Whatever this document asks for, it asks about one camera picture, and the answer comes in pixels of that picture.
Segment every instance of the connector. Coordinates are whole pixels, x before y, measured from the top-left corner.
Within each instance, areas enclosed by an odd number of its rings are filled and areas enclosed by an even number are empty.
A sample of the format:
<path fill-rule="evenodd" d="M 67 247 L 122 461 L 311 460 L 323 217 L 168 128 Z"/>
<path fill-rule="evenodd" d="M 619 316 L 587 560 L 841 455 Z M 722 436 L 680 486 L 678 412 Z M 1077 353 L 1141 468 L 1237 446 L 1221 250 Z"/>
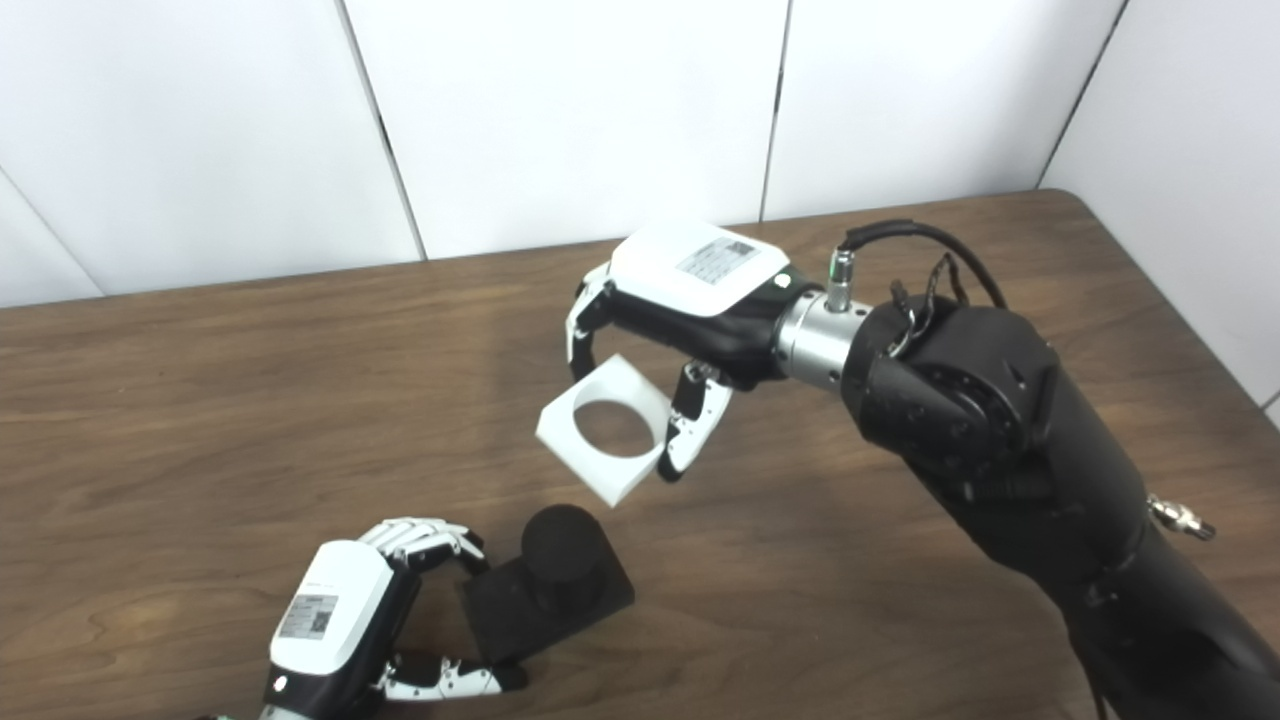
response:
<path fill-rule="evenodd" d="M 1217 536 L 1217 529 L 1213 525 L 1202 520 L 1199 515 L 1192 512 L 1192 509 L 1185 505 L 1169 502 L 1167 500 L 1160 500 L 1155 495 L 1148 495 L 1147 510 L 1151 511 L 1152 518 L 1158 520 L 1166 530 L 1187 533 L 1202 541 L 1211 541 Z"/>
<path fill-rule="evenodd" d="M 836 249 L 827 272 L 827 310 L 847 313 L 854 295 L 854 251 Z"/>

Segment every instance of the panel seam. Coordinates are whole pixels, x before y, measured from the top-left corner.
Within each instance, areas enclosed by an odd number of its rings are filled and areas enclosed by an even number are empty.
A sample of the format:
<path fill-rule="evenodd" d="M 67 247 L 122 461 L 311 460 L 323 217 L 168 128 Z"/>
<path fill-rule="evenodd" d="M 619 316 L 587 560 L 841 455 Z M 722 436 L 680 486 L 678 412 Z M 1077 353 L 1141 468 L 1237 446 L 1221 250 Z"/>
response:
<path fill-rule="evenodd" d="M 0 165 L 0 176 L 3 176 L 5 182 L 9 183 L 9 187 L 12 187 L 15 193 L 18 193 L 18 199 L 27 204 L 27 208 L 31 210 L 33 215 L 36 215 L 36 219 L 40 220 L 40 224 L 44 225 L 46 231 L 49 231 L 49 237 L 54 238 L 54 242 L 56 242 L 58 246 L 63 249 L 63 252 L 65 252 L 67 256 L 70 258 L 72 263 L 76 263 L 76 266 L 79 268 L 79 272 L 84 274 L 84 279 L 87 279 L 88 283 L 93 286 L 93 290 L 97 291 L 97 295 L 100 297 L 106 297 L 108 293 L 106 291 L 102 290 L 102 283 L 97 282 L 97 278 L 93 277 L 93 273 L 88 272 L 88 268 L 84 266 L 84 263 L 81 261 L 79 256 L 76 255 L 76 252 L 72 251 L 70 246 L 67 245 L 67 241 L 64 241 L 63 237 L 58 234 L 56 231 L 54 231 L 54 225 L 49 224 L 49 219 L 45 218 L 44 213 L 41 213 L 38 208 L 36 208 L 36 204 L 32 202 L 29 197 L 27 197 L 27 193 L 23 192 L 20 187 L 18 187 L 18 183 L 14 182 L 13 176 L 10 176 L 4 169 L 3 165 Z"/>
<path fill-rule="evenodd" d="M 374 83 L 369 78 L 369 68 L 365 65 L 365 54 L 360 50 L 360 41 L 356 38 L 356 28 L 351 23 L 351 13 L 347 12 L 346 0 L 333 0 L 338 10 L 338 19 L 342 22 L 342 31 L 347 35 L 347 46 L 351 50 L 352 60 L 356 63 L 356 74 L 360 76 L 360 85 L 365 88 L 365 99 L 369 101 L 369 111 L 374 115 L 374 124 L 383 142 L 383 152 L 387 154 L 387 164 L 392 170 L 392 179 L 396 183 L 396 192 L 399 195 L 401 208 L 408 219 L 408 229 L 413 234 L 413 245 L 417 247 L 419 260 L 428 260 L 426 245 L 422 242 L 422 232 L 417 225 L 417 217 L 413 214 L 413 204 L 408 199 L 408 188 L 404 187 L 404 176 L 401 173 L 399 160 L 392 147 L 392 138 L 387 135 L 387 123 L 383 122 L 381 106 L 378 104 L 378 95 L 374 94 Z"/>
<path fill-rule="evenodd" d="M 1120 27 L 1120 20 L 1124 18 L 1124 12 L 1128 8 L 1129 0 L 1123 0 L 1115 19 L 1111 20 L 1111 29 L 1107 31 L 1107 37 L 1102 41 L 1102 47 L 1098 49 L 1098 56 L 1093 59 L 1093 67 L 1089 68 L 1089 74 L 1084 76 L 1084 85 L 1080 86 L 1080 92 L 1076 94 L 1075 102 L 1071 104 L 1071 110 L 1066 114 L 1066 122 L 1062 123 L 1062 129 L 1059 131 L 1057 140 L 1053 141 L 1053 149 L 1048 151 L 1048 158 L 1044 159 L 1044 167 L 1041 169 L 1039 178 L 1036 179 L 1036 190 L 1039 190 L 1044 184 L 1044 176 L 1048 174 L 1048 167 L 1053 164 L 1053 158 L 1057 156 L 1057 150 L 1062 146 L 1062 138 L 1066 137 L 1066 132 L 1071 127 L 1071 120 L 1075 119 L 1075 113 L 1080 109 L 1080 101 L 1084 100 L 1084 94 L 1088 92 L 1089 85 L 1093 82 L 1093 76 L 1098 72 L 1098 65 L 1107 54 L 1111 38 L 1115 37 L 1116 28 Z"/>
<path fill-rule="evenodd" d="M 769 173 L 773 169 L 773 138 L 778 132 L 778 109 L 782 106 L 782 78 L 787 67 L 787 41 L 791 38 L 791 6 L 795 0 L 787 0 L 787 17 L 782 23 L 782 51 L 778 53 L 778 81 L 773 88 L 773 118 L 769 120 L 769 145 L 764 151 L 764 183 L 760 186 L 760 213 L 756 222 L 764 222 L 764 204 L 769 199 Z"/>

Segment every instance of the white robotic hand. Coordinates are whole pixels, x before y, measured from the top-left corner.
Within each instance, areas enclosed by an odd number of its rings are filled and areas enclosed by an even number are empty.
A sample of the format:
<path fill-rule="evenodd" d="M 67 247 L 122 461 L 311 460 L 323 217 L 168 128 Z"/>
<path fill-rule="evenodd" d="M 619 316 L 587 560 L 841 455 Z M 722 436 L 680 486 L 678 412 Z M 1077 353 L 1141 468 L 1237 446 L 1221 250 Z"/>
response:
<path fill-rule="evenodd" d="M 262 719 L 371 717 L 384 700 L 434 701 L 522 688 L 518 666 L 488 667 L 393 644 L 420 574 L 457 559 L 489 569 L 481 539 L 435 518 L 383 520 L 360 539 L 320 546 L 271 638 Z"/>

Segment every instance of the black block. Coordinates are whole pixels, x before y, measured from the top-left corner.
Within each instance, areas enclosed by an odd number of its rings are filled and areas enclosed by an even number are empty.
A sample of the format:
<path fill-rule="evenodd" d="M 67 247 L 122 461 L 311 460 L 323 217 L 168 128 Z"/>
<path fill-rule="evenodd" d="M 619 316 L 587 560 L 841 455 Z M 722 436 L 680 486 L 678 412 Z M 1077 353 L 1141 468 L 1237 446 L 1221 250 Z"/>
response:
<path fill-rule="evenodd" d="M 524 555 L 462 585 L 462 606 L 489 664 L 518 662 L 635 602 L 604 530 L 573 505 L 539 511 Z"/>

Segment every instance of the label sticker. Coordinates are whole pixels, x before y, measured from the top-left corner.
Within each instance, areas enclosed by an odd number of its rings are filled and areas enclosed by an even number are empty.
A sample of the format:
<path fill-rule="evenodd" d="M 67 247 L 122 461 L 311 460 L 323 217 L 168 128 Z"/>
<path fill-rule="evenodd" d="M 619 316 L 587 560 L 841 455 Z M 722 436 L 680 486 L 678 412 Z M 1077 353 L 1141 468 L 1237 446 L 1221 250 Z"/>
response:
<path fill-rule="evenodd" d="M 681 260 L 676 269 L 707 284 L 717 284 L 759 252 L 758 247 L 741 240 L 721 237 L 699 247 L 696 252 Z"/>
<path fill-rule="evenodd" d="M 284 614 L 284 623 L 280 624 L 279 637 L 323 641 L 337 605 L 338 596 L 335 594 L 293 596 L 289 611 Z"/>

